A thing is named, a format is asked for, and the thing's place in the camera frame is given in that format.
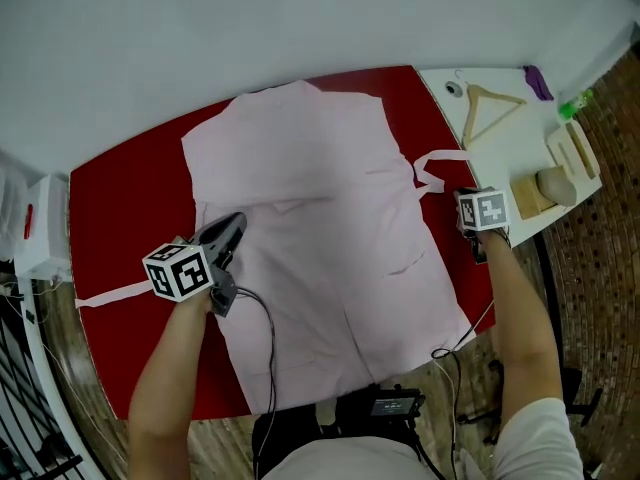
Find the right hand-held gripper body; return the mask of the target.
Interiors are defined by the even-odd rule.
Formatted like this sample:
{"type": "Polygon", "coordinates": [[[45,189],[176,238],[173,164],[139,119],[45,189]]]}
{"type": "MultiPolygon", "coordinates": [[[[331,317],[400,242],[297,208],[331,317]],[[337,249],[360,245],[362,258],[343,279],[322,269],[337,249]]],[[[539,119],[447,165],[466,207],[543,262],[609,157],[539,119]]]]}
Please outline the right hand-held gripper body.
{"type": "Polygon", "coordinates": [[[486,263],[486,253],[478,234],[493,232],[508,245],[510,215],[506,192],[489,188],[460,188],[454,192],[458,212],[458,229],[471,246],[476,264],[486,263]]]}

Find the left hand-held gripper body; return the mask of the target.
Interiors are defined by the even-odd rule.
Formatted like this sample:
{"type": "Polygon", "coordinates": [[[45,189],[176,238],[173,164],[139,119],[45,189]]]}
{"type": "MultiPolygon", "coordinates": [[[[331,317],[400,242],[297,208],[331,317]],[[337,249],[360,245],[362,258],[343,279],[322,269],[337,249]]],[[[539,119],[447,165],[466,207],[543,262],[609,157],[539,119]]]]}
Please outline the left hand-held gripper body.
{"type": "Polygon", "coordinates": [[[182,302],[205,291],[214,313],[225,317],[237,295],[228,267],[246,227],[245,214],[234,212],[201,227],[187,242],[157,248],[143,259],[154,294],[182,302]]]}

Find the pink robe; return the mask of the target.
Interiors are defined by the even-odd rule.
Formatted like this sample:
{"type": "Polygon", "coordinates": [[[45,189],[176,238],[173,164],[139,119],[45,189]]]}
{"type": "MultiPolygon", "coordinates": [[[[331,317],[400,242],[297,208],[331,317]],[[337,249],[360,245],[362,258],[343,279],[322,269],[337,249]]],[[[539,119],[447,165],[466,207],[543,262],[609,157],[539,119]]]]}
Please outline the pink robe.
{"type": "Polygon", "coordinates": [[[182,147],[197,224],[248,221],[229,269],[251,296],[219,327],[252,413],[409,372],[469,328],[379,98],[297,81],[182,147]]]}

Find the person's right forearm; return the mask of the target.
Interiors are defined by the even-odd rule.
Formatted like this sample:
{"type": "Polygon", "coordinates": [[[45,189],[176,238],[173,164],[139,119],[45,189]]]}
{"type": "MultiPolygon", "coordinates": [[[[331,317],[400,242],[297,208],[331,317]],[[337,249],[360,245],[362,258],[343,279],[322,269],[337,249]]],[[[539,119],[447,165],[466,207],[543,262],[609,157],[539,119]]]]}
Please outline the person's right forearm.
{"type": "Polygon", "coordinates": [[[494,297],[495,345],[503,365],[501,421],[529,404],[561,399],[558,349],[550,317],[511,247],[493,231],[479,234],[494,297]]]}

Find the person's left forearm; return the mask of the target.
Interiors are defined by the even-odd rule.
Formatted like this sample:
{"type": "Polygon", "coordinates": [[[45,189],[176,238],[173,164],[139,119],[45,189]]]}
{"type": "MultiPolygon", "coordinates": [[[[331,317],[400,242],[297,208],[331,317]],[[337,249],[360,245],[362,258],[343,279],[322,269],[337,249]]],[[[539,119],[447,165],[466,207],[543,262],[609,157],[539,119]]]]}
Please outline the person's left forearm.
{"type": "Polygon", "coordinates": [[[188,432],[212,301],[175,305],[134,390],[128,414],[129,480],[190,480],[188,432]]]}

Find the light wooden box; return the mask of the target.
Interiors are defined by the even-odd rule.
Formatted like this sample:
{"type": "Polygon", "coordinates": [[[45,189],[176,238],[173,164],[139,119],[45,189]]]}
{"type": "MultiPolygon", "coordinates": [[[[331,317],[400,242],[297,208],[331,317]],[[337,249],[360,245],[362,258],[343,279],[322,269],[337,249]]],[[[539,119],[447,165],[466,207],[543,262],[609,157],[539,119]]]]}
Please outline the light wooden box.
{"type": "Polygon", "coordinates": [[[534,174],[511,181],[510,188],[522,220],[539,216],[557,206],[542,194],[534,174]]]}

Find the white side table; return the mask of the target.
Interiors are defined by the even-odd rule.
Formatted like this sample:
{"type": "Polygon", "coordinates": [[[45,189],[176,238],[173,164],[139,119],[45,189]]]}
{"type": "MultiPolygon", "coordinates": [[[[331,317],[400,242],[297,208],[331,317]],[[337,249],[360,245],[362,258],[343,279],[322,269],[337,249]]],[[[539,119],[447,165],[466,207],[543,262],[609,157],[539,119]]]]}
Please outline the white side table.
{"type": "MultiPolygon", "coordinates": [[[[469,147],[471,171],[482,187],[503,189],[507,193],[511,224],[509,235],[516,246],[544,230],[573,206],[555,206],[547,212],[522,220],[510,188],[510,182],[558,166],[551,156],[546,138],[566,123],[559,117],[556,104],[540,101],[525,81],[524,72],[516,68],[457,68],[427,69],[419,72],[422,80],[437,102],[457,140],[469,110],[465,81],[490,91],[523,98],[527,104],[507,117],[496,127],[475,139],[469,147]],[[455,98],[445,89],[453,81],[461,86],[463,95],[455,98]]],[[[482,131],[513,107],[510,103],[481,99],[474,132],[482,131]]],[[[594,180],[571,179],[577,189],[577,203],[586,201],[601,187],[600,176],[594,180]]]]}

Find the red tablecloth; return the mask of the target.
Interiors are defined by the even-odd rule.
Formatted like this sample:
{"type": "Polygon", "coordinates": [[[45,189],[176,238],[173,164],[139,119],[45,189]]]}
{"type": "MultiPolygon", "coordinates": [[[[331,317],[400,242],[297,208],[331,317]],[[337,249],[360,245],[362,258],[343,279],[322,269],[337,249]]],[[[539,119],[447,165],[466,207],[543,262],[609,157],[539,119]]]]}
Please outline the red tablecloth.
{"type": "MultiPolygon", "coordinates": [[[[390,129],[409,160],[450,148],[454,137],[417,71],[384,67],[313,79],[323,90],[366,93],[382,100],[390,129]]],[[[143,257],[195,229],[191,179],[181,140],[216,116],[224,102],[150,129],[95,157],[70,176],[70,255],[75,292],[88,299],[143,281],[143,257]]],[[[445,191],[422,199],[422,211],[465,315],[478,332],[495,322],[485,266],[475,263],[456,227],[452,192],[470,187],[470,170],[451,162],[434,167],[445,191]]],[[[125,418],[130,399],[172,304],[151,293],[79,314],[98,379],[113,414],[125,418]]]]}

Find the wooden clothes hanger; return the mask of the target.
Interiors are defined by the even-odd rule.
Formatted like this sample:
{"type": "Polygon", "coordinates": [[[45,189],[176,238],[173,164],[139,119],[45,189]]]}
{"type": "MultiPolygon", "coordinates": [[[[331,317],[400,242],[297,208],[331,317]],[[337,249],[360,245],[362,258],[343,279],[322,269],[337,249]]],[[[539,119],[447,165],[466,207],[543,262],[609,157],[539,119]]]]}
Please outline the wooden clothes hanger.
{"type": "Polygon", "coordinates": [[[502,121],[504,121],[507,117],[509,117],[511,114],[516,112],[520,107],[525,106],[527,104],[527,101],[523,98],[519,98],[516,96],[496,93],[480,85],[470,84],[467,81],[465,81],[465,84],[467,89],[466,93],[467,93],[468,102],[469,102],[469,110],[466,116],[466,121],[465,121],[463,130],[462,130],[461,146],[465,151],[468,151],[470,145],[475,139],[480,138],[486,132],[490,131],[491,129],[496,127],[498,124],[500,124],[502,121]],[[494,100],[498,102],[510,103],[513,105],[513,107],[508,112],[506,112],[505,114],[497,118],[495,121],[493,121],[491,124],[487,125],[482,131],[475,133],[474,125],[476,122],[476,117],[478,114],[478,109],[479,109],[481,99],[489,99],[489,100],[494,100]]]}

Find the green plastic bottle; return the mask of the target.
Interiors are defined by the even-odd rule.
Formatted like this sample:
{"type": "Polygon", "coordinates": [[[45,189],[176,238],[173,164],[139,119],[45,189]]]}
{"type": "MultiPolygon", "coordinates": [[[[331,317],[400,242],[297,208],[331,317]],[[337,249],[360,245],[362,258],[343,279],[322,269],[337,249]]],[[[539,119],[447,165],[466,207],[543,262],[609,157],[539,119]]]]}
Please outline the green plastic bottle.
{"type": "Polygon", "coordinates": [[[564,120],[570,120],[582,108],[584,108],[593,98],[593,91],[586,89],[580,91],[574,98],[564,102],[559,108],[558,113],[564,120]]]}

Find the purple cloth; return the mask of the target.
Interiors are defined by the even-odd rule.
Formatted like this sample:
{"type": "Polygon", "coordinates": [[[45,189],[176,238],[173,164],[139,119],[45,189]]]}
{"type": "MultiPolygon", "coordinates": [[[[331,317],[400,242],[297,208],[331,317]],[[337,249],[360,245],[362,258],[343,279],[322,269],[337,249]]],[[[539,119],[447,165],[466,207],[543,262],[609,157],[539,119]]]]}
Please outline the purple cloth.
{"type": "Polygon", "coordinates": [[[522,67],[525,74],[525,81],[533,90],[534,94],[540,101],[553,101],[554,96],[551,93],[544,76],[540,69],[534,65],[525,65],[522,67]]]}

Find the white water dispenser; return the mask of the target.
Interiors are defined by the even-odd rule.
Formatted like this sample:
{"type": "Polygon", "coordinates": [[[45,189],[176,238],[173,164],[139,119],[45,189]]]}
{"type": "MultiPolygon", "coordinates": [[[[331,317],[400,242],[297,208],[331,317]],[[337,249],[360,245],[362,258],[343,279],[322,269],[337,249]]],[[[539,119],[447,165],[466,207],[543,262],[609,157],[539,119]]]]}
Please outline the white water dispenser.
{"type": "Polygon", "coordinates": [[[31,234],[14,256],[18,278],[53,282],[72,280],[68,232],[69,185],[48,175],[28,189],[34,206],[31,234]]]}

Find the black metal railing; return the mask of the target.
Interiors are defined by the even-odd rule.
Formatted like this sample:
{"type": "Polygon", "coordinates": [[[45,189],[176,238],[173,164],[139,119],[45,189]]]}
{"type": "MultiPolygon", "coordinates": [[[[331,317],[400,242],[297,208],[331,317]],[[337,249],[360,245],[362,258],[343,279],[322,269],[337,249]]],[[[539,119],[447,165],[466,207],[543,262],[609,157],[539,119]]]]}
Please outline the black metal railing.
{"type": "Polygon", "coordinates": [[[21,300],[0,284],[0,480],[85,480],[38,380],[21,300]]]}

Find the black device with screen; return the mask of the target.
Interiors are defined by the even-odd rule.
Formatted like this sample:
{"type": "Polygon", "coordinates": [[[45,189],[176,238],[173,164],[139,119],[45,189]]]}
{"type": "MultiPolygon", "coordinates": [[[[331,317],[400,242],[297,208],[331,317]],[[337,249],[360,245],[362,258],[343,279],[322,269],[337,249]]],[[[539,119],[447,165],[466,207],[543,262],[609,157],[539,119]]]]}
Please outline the black device with screen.
{"type": "Polygon", "coordinates": [[[373,400],[372,417],[415,418],[425,401],[418,389],[392,389],[379,391],[373,400]]]}

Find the person's white shirt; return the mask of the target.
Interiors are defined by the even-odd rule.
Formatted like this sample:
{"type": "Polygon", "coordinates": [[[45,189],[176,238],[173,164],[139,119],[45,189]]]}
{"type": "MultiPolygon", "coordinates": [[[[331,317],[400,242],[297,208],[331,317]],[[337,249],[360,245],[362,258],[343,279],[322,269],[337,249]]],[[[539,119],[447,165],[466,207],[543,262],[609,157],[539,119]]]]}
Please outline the person's white shirt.
{"type": "MultiPolygon", "coordinates": [[[[584,480],[564,403],[544,398],[505,425],[493,453],[494,480],[584,480]]],[[[378,437],[311,442],[263,480],[437,480],[409,446],[378,437]]]]}

